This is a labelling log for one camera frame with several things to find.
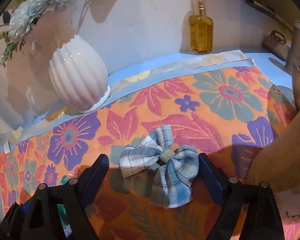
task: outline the vase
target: vase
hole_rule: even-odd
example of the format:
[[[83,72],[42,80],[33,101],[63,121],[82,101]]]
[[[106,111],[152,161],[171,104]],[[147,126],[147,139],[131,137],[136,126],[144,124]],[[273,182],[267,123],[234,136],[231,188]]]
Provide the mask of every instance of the vase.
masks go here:
[[[76,6],[42,15],[24,36],[40,64],[49,66],[59,97],[81,113],[98,109],[110,96],[108,71],[99,54],[71,25]]]

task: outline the orange floral fabric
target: orange floral fabric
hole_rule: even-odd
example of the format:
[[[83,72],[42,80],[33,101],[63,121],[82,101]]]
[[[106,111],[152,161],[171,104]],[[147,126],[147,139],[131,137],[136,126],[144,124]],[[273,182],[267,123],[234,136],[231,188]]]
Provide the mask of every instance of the orange floral fabric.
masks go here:
[[[137,145],[154,128],[171,124],[173,149],[195,146],[228,176],[244,182],[253,157],[283,133],[295,114],[257,67],[160,82],[32,137],[9,155],[0,153],[5,212],[14,201],[27,201],[38,184],[64,183],[106,154],[109,172],[94,204],[86,209],[101,240],[204,239],[221,209],[213,204],[201,179],[192,184],[189,204],[175,209],[149,206],[155,171],[123,179],[118,160],[125,145]],[[255,136],[260,127],[264,138]],[[235,235],[243,221],[241,214]],[[300,224],[285,226],[285,234],[287,240],[297,239]]]

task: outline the perfume bottle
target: perfume bottle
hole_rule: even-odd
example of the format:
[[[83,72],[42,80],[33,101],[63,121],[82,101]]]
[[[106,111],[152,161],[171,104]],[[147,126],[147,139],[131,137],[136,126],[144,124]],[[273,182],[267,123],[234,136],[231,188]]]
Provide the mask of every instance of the perfume bottle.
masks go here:
[[[198,15],[190,17],[191,49],[199,54],[212,52],[213,20],[206,16],[204,1],[198,1]]]

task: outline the plaid cloth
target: plaid cloth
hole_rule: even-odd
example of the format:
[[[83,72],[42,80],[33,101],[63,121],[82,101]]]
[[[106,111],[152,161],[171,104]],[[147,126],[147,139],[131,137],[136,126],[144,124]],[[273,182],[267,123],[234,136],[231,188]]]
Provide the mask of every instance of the plaid cloth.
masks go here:
[[[158,127],[140,143],[127,145],[119,165],[123,178],[153,166],[158,160],[165,165],[157,169],[150,196],[150,204],[176,208],[191,201],[191,183],[199,171],[199,157],[195,147],[182,145],[175,153],[171,125]]]

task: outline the bottle cap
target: bottle cap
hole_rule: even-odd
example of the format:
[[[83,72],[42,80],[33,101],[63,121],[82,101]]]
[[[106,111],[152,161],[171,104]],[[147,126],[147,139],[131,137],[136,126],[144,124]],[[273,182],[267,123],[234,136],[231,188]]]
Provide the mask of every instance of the bottle cap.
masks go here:
[[[199,15],[205,17],[205,15],[206,15],[206,9],[205,9],[205,7],[204,7],[204,4],[205,4],[205,1],[204,1],[204,0],[198,1]]]

